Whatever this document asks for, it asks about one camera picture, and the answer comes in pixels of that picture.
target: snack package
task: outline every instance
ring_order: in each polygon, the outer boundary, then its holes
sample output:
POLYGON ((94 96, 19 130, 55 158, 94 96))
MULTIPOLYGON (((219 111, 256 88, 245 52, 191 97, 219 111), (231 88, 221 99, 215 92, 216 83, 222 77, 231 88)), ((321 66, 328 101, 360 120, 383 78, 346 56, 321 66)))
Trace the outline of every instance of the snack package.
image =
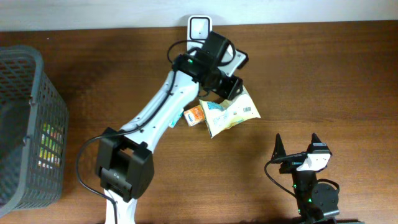
POLYGON ((203 110, 200 105, 185 111, 184 117, 189 126, 194 126, 205 120, 205 115, 203 114, 203 110))
POLYGON ((200 105, 205 114, 211 137, 245 120, 260 118, 260 114, 245 87, 243 87, 242 93, 233 100, 224 100, 220 104, 200 100, 200 105))
POLYGON ((170 128, 174 128, 174 126, 177 124, 177 121, 179 121, 179 119, 182 117, 183 112, 184 112, 184 109, 182 108, 180 110, 180 112, 178 113, 178 115, 176 115, 176 117, 173 120, 171 120, 171 122, 169 124, 170 128))

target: brown tabletop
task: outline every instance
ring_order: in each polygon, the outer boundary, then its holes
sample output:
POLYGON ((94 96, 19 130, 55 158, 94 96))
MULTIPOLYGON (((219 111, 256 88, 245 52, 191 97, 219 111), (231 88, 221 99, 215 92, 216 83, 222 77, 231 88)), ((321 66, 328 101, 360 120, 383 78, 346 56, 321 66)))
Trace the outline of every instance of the brown tabletop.
MULTIPOLYGON (((214 30, 248 53, 248 64, 235 75, 244 80, 262 118, 213 139, 206 124, 188 127, 184 119, 167 130, 155 151, 155 177, 138 201, 136 221, 239 223, 296 217, 295 199, 265 176, 264 164, 277 133, 293 154, 305 151, 315 132, 333 153, 318 178, 340 184, 338 219, 397 223, 398 22, 214 30)), ((0 33, 2 46, 26 44, 41 51, 45 72, 70 112, 60 201, 12 212, 0 223, 104 221, 105 200, 76 180, 78 148, 143 109, 170 70, 169 45, 184 38, 186 27, 0 33)), ((81 159, 81 174, 102 190, 94 175, 96 146, 81 159)), ((279 175, 277 165, 269 171, 282 185, 292 185, 291 176, 279 175)))

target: gray plastic bin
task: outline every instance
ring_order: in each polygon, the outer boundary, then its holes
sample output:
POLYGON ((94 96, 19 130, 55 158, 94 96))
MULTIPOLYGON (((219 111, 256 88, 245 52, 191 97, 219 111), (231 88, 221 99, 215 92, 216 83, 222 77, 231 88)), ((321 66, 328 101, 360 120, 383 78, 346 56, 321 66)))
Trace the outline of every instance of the gray plastic bin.
POLYGON ((69 114, 43 66, 31 47, 0 47, 0 217, 62 193, 69 114))

